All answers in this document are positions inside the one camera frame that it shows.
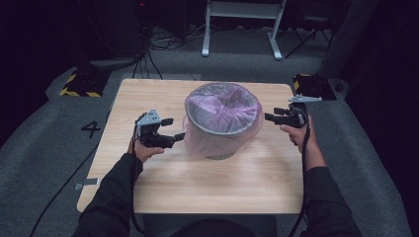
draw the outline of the chair leg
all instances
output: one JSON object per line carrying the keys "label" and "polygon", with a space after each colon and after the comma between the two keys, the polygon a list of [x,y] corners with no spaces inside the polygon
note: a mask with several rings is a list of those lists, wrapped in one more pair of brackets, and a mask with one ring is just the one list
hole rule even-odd
{"label": "chair leg", "polygon": [[291,54],[293,54],[293,52],[295,52],[297,49],[299,49],[305,42],[307,42],[312,37],[314,37],[316,33],[317,33],[317,31],[313,31],[307,38],[305,38],[305,40],[303,40],[297,47],[295,47],[291,52],[289,52],[289,54],[287,54],[286,58],[288,58]]}

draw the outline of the wooden table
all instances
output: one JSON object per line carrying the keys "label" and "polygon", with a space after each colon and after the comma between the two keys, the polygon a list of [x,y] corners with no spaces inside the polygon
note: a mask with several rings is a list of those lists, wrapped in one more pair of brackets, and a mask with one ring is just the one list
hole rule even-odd
{"label": "wooden table", "polygon": [[[87,179],[102,179],[126,152],[134,121],[154,108],[174,123],[159,133],[183,130],[185,99],[208,81],[125,79],[114,102]],[[238,83],[252,92],[264,112],[287,108],[288,85]],[[99,186],[85,186],[79,211]],[[183,141],[153,156],[135,184],[134,209],[141,213],[298,213],[302,201],[301,159],[277,125],[265,121],[254,140],[225,160],[191,157]]]}

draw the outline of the cable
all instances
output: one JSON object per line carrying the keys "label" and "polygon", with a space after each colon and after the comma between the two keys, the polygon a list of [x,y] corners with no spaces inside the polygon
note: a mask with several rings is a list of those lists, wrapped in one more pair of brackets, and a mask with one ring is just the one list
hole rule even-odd
{"label": "cable", "polygon": [[113,52],[114,54],[116,54],[117,56],[128,56],[128,57],[132,57],[132,61],[129,62],[124,62],[124,63],[117,63],[114,65],[108,65],[108,66],[100,66],[100,65],[94,65],[95,67],[97,67],[99,70],[119,70],[122,68],[126,68],[129,67],[135,63],[137,63],[144,55],[145,53],[145,46],[146,46],[146,42],[147,39],[143,39],[142,41],[142,47],[141,47],[141,51],[138,54],[126,54],[124,52],[118,52],[116,50],[113,50],[108,43],[102,38],[102,36],[99,34],[95,24],[93,23],[92,19],[89,17],[89,15],[87,14],[85,8],[83,7],[83,5],[81,4],[81,2],[79,0],[77,0],[77,3],[79,4],[84,16],[87,18],[89,24],[91,25],[91,27],[93,28],[93,31],[95,32],[96,36],[99,38],[99,40],[102,42],[102,44],[110,51]]}
{"label": "cable", "polygon": [[151,58],[151,53],[150,53],[150,50],[148,48],[147,48],[147,52],[148,52],[148,57],[150,58],[151,64],[153,64],[153,66],[156,69],[157,73],[160,75],[160,79],[163,80],[163,77],[161,76],[160,71],[158,70],[158,68],[154,64],[153,59]]}
{"label": "cable", "polygon": [[[133,128],[133,133],[132,133],[132,161],[138,162],[138,159],[136,158],[136,154],[135,154],[135,141],[136,141],[136,131],[137,131],[137,126],[135,123],[135,126]],[[144,231],[141,229],[141,227],[139,227],[138,222],[136,221],[136,217],[135,217],[135,210],[133,209],[133,187],[136,181],[136,163],[134,164],[134,171],[132,172],[132,179],[131,179],[131,185],[130,185],[130,190],[131,190],[131,203],[132,203],[132,212],[131,212],[131,221],[133,226],[135,227],[135,229],[141,233],[144,234]]]}
{"label": "cable", "polygon": [[46,205],[46,207],[43,209],[41,215],[38,217],[37,222],[34,225],[34,228],[32,229],[30,237],[34,236],[35,231],[37,230],[38,225],[41,222],[41,219],[43,215],[46,213],[50,205],[55,201],[55,199],[58,197],[58,195],[64,190],[64,188],[68,185],[68,183],[73,179],[74,175],[80,170],[80,168],[86,163],[87,160],[89,160],[90,156],[92,156],[93,152],[98,148],[99,142],[93,147],[93,149],[90,151],[89,155],[83,160],[83,162],[77,167],[77,169],[70,175],[70,177],[65,181],[64,185],[61,186],[61,188],[58,190],[58,192],[53,196],[53,198],[49,201],[49,203]]}
{"label": "cable", "polygon": [[293,225],[293,229],[290,232],[289,237],[292,237],[295,234],[296,229],[299,226],[299,223],[301,222],[301,220],[304,217],[305,202],[306,202],[306,193],[305,193],[305,183],[306,183],[305,149],[307,147],[308,138],[310,137],[310,125],[309,125],[308,117],[305,115],[305,113],[300,113],[300,114],[304,116],[304,120],[306,121],[305,136],[304,136],[304,141],[302,143],[302,151],[301,151],[301,162],[302,162],[302,204],[301,204],[301,210],[299,212],[298,218],[297,218],[295,224]]}

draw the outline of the black device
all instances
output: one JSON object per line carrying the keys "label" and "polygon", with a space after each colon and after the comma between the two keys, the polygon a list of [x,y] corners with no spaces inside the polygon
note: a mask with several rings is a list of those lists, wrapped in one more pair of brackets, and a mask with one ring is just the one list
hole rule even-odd
{"label": "black device", "polygon": [[305,103],[290,103],[288,109],[274,108],[274,114],[265,113],[265,120],[301,128],[308,123]]}
{"label": "black device", "polygon": [[185,132],[174,136],[161,135],[157,132],[160,126],[173,124],[172,118],[161,119],[158,113],[152,109],[143,113],[135,121],[135,139],[147,147],[172,148],[176,141],[183,140]]}

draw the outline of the black jacket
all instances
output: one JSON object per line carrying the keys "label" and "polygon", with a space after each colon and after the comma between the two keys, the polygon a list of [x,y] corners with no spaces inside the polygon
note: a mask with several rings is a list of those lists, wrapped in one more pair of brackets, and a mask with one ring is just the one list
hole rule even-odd
{"label": "black jacket", "polygon": [[[141,171],[142,163],[124,154],[80,215],[73,237],[128,236],[132,187]],[[307,229],[301,236],[362,236],[328,168],[307,171],[306,194]]]}

